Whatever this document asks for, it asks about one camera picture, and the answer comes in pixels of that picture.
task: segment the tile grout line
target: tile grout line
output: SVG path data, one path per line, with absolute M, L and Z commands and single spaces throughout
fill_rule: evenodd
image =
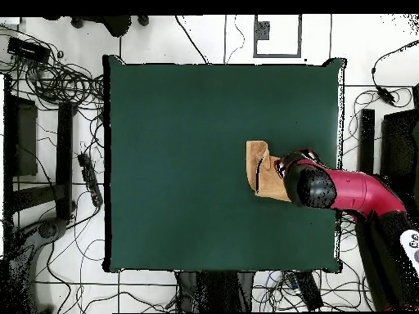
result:
M 333 30 L 333 19 L 332 19 L 333 15 L 331 14 L 331 31 Z M 331 33 L 329 36 L 329 59 L 331 59 Z
M 51 282 L 51 281 L 43 281 L 43 280 L 36 280 L 35 283 L 37 284 L 48 284 L 48 285 L 62 285 L 61 282 Z M 89 283 L 89 282 L 67 282 L 69 285 L 97 285 L 97 286 L 118 286 L 116 283 Z M 175 284 L 156 284 L 156 283 L 119 283 L 119 285 L 125 285 L 125 286 L 160 286 L 160 287 L 176 287 Z M 338 291 L 338 292 L 358 292 L 357 289 L 328 289 L 328 288 L 322 288 L 321 291 Z
M 122 59 L 122 37 L 119 38 L 119 58 Z M 121 273 L 118 272 L 118 313 L 120 313 L 120 282 L 121 282 Z
M 227 15 L 224 15 L 224 58 L 223 58 L 223 64 L 226 64 L 226 51 L 227 51 Z

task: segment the black device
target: black device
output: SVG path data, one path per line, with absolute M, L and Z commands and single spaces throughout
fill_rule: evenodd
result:
M 251 312 L 252 271 L 176 271 L 176 312 Z
M 90 192 L 93 205 L 99 208 L 103 204 L 103 198 L 101 196 L 99 185 L 97 184 L 96 173 L 92 161 L 86 153 L 78 155 L 77 159 L 79 160 L 80 167 L 82 168 L 83 180 Z
M 18 38 L 9 38 L 7 53 L 38 63 L 48 63 L 51 50 L 37 43 L 28 43 Z
M 358 166 L 360 171 L 374 173 L 374 131 L 375 131 L 376 112 L 374 110 L 363 109 L 359 122 L 359 148 Z
M 314 280 L 313 273 L 311 271 L 302 271 L 296 272 L 294 275 L 307 309 L 309 311 L 315 311 L 323 307 L 322 296 Z
M 21 97 L 11 96 L 11 112 L 15 115 L 11 119 L 15 137 L 15 164 L 13 165 L 13 176 L 36 176 L 38 163 L 30 153 L 36 154 L 36 122 L 38 108 L 35 101 L 26 100 Z

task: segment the black stand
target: black stand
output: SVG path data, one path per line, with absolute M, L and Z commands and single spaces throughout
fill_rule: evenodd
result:
M 56 183 L 12 190 L 12 169 L 5 170 L 5 220 L 11 220 L 13 213 L 46 202 L 56 201 L 56 217 L 35 222 L 18 231 L 4 227 L 4 256 L 0 262 L 0 311 L 11 313 L 38 313 L 34 292 L 34 271 L 39 253 L 46 244 L 60 239 L 75 209 L 72 201 L 72 159 L 73 159 L 73 115 L 70 103 L 60 104 L 56 145 Z M 14 165 L 15 158 L 9 151 L 16 146 L 13 142 L 12 112 L 5 112 L 5 163 Z

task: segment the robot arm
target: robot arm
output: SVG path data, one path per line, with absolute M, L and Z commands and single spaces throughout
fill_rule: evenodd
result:
M 285 156 L 275 168 L 293 204 L 345 211 L 356 222 L 369 223 L 379 235 L 374 265 L 385 309 L 419 308 L 419 232 L 403 202 L 379 177 L 330 169 L 310 150 Z

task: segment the electronic device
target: electronic device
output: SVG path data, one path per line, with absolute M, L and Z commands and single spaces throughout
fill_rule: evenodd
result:
M 103 198 L 101 196 L 99 185 L 97 184 L 96 173 L 92 165 L 92 161 L 86 153 L 78 155 L 77 159 L 79 160 L 80 167 L 82 168 L 83 180 L 90 192 L 93 205 L 99 208 L 103 204 Z
M 48 63 L 51 50 L 37 43 L 28 43 L 18 38 L 9 38 L 7 53 L 38 63 Z
M 13 113 L 11 121 L 15 122 L 13 128 L 16 129 L 16 132 L 14 132 L 16 162 L 13 166 L 13 177 L 36 176 L 38 163 L 31 153 L 37 152 L 36 122 L 38 107 L 35 105 L 35 101 L 11 96 L 11 112 Z

